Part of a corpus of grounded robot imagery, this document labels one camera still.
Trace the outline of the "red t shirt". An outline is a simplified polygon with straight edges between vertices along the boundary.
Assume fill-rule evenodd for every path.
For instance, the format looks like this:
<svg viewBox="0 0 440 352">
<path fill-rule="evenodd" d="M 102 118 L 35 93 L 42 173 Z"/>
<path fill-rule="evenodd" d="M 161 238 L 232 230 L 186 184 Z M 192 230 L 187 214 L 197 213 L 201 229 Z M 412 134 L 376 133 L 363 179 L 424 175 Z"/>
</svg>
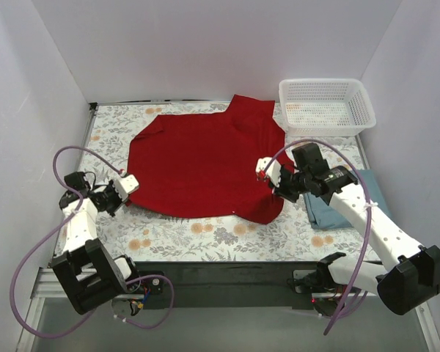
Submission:
<svg viewBox="0 0 440 352">
<path fill-rule="evenodd" d="M 223 112 L 159 114 L 130 143 L 128 172 L 139 182 L 130 202 L 180 218 L 236 215 L 271 223 L 284 200 L 255 169 L 285 144 L 274 107 L 272 100 L 236 95 Z"/>
</svg>

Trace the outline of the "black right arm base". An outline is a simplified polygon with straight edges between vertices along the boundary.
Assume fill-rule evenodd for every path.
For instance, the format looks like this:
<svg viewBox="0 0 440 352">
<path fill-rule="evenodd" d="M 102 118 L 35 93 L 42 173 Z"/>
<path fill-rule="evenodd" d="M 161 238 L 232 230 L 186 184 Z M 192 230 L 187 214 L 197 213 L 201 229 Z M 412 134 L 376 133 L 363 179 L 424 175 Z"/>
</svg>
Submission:
<svg viewBox="0 0 440 352">
<path fill-rule="evenodd" d="M 294 293 L 344 293 L 347 287 L 336 283 L 329 275 L 321 274 L 314 263 L 293 265 L 287 285 Z"/>
</svg>

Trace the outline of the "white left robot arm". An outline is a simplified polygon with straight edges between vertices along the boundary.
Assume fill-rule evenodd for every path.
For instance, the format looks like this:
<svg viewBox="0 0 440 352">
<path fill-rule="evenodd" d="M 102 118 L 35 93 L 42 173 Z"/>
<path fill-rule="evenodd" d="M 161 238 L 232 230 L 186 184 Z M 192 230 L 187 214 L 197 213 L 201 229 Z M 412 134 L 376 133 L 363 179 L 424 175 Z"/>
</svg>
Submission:
<svg viewBox="0 0 440 352">
<path fill-rule="evenodd" d="M 62 254 L 51 261 L 51 268 L 70 303 L 84 315 L 124 293 L 134 293 L 142 283 L 133 260 L 123 254 L 113 258 L 98 238 L 96 220 L 106 212 L 114 216 L 139 183 L 133 175 L 110 180 L 106 185 L 90 185 L 84 172 L 64 177 L 66 191 L 59 201 L 65 219 L 66 240 Z"/>
</svg>

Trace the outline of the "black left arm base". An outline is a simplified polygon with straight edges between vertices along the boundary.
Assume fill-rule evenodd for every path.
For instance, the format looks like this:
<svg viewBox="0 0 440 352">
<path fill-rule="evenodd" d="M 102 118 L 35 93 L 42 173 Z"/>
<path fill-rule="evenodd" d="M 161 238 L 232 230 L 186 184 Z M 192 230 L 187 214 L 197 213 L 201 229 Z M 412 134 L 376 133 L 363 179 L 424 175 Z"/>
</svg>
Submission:
<svg viewBox="0 0 440 352">
<path fill-rule="evenodd" d="M 152 277 L 148 279 L 139 280 L 139 277 L 149 276 Z M 163 276 L 163 271 L 138 271 L 135 274 L 131 274 L 127 279 L 125 279 L 125 289 L 122 289 L 118 295 L 122 294 L 145 294 L 151 293 L 153 295 L 158 295 L 163 293 L 164 290 L 164 280 L 160 278 Z"/>
</svg>

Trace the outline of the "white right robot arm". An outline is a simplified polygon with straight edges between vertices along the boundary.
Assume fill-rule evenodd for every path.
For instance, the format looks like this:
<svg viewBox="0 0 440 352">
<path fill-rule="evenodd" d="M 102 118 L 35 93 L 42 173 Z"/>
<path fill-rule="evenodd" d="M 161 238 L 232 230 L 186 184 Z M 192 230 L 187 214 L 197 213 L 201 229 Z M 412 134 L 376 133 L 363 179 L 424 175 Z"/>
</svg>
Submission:
<svg viewBox="0 0 440 352">
<path fill-rule="evenodd" d="M 296 202 L 302 194 L 323 200 L 343 216 L 371 247 L 380 264 L 353 262 L 337 252 L 318 261 L 316 272 L 304 277 L 304 285 L 318 284 L 325 291 L 340 285 L 377 295 L 393 313 L 404 315 L 440 294 L 440 248 L 415 240 L 371 200 L 367 185 L 356 171 L 331 168 L 315 139 L 289 145 L 297 169 L 290 171 L 276 157 L 257 164 L 256 173 L 269 180 L 274 194 Z"/>
</svg>

